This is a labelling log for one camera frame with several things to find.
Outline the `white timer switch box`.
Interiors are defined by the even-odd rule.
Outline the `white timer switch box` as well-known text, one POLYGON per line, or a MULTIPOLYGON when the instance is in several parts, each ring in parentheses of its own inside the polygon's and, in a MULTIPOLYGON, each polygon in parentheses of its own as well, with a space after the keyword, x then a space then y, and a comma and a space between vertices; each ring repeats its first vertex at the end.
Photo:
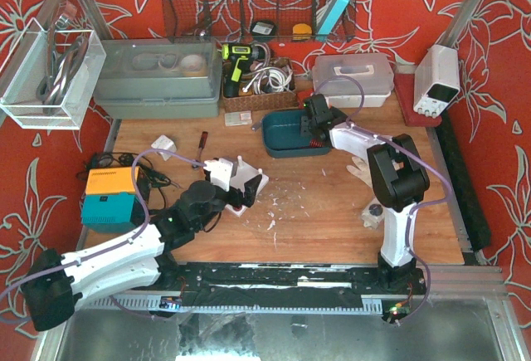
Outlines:
POLYGON ((383 206, 374 198, 361 212, 363 226, 372 230, 378 229, 384 221, 383 206))

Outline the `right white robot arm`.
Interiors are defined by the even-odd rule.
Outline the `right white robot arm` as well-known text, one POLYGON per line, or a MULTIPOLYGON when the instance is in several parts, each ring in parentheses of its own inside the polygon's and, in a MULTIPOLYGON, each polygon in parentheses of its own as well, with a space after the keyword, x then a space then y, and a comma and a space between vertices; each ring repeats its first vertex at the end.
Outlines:
POLYGON ((386 137, 356 125, 344 112, 327 104, 321 94, 303 101, 302 129, 319 145, 361 158, 370 173, 374 196, 382 205, 384 234, 378 253, 378 284, 398 291, 413 282, 416 207, 430 187, 412 137, 386 137))

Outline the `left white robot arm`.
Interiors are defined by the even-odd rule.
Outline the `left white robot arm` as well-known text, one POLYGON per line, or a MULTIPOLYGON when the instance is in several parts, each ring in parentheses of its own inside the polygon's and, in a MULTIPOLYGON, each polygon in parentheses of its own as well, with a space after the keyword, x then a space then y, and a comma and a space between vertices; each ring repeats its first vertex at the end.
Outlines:
POLYGON ((34 329, 55 328, 91 301, 161 281, 169 252, 207 232, 226 206, 252 207, 263 180, 258 174, 243 188, 228 190, 199 180, 149 224, 81 251, 43 251, 22 283, 34 329))

